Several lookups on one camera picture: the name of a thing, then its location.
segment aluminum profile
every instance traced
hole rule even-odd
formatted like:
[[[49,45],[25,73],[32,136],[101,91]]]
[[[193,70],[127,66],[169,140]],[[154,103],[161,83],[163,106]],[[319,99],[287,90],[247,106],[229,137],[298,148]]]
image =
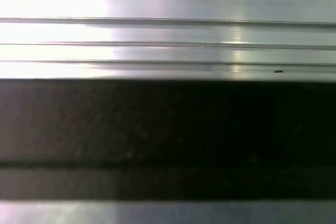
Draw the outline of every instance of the aluminum profile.
[[[0,4],[0,78],[336,81],[335,0]]]

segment horizontal line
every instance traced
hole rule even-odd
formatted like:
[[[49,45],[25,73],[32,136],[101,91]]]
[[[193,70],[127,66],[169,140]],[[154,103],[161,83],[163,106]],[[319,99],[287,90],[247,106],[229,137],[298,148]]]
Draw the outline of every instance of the horizontal line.
[[[83,24],[83,25],[167,25],[167,26],[247,26],[282,28],[336,28],[327,22],[268,22],[253,20],[169,19],[169,18],[84,18],[84,17],[0,17],[0,23]]]
[[[286,71],[283,64],[235,69],[232,62],[0,62],[0,79],[122,79],[336,82],[336,66],[309,64]]]
[[[164,41],[20,41],[1,42],[1,45],[32,45],[32,46],[103,46],[103,47],[190,47],[190,48],[250,48],[250,49],[302,49],[302,50],[336,50],[335,46],[321,45],[280,45],[280,44],[249,44],[226,42],[164,42]]]

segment groove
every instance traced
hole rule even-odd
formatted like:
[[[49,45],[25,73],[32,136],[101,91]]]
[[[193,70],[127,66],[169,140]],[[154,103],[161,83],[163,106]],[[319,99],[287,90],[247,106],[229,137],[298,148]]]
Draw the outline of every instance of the groove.
[[[164,41],[20,41],[1,42],[1,45],[31,46],[101,46],[101,47],[195,47],[195,48],[249,48],[249,49],[299,49],[299,50],[336,50],[336,45],[286,45],[286,44],[249,44],[231,42],[164,42]]]
[[[18,18],[0,17],[0,23],[29,24],[82,24],[82,25],[148,25],[148,26],[242,26],[242,27],[282,27],[282,28],[323,28],[336,29],[336,23],[328,22],[273,22],[254,20],[219,19],[170,19],[170,18]]]

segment silver metal bar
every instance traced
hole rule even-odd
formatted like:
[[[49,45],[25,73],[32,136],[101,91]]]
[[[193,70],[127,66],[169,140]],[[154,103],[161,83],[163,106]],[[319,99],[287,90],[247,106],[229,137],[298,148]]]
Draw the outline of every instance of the silver metal bar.
[[[334,0],[0,5],[1,78],[334,81],[336,72]]]
[[[0,202],[0,224],[126,224],[186,222],[206,224],[266,224],[298,222],[320,224],[335,219],[336,203],[310,201],[238,202]]]
[[[0,17],[335,23],[334,0],[0,0]]]

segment dark strip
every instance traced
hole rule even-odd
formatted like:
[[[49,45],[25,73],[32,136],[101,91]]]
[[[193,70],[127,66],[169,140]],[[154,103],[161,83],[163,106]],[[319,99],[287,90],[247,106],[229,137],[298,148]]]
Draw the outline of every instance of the dark strip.
[[[336,166],[335,84],[3,80],[0,90],[8,166]]]
[[[335,199],[336,167],[0,169],[1,199]]]
[[[282,28],[335,29],[336,23],[324,22],[265,22],[253,20],[161,19],[161,18],[11,18],[0,17],[0,23],[85,24],[85,25],[145,25],[145,26],[242,26]]]

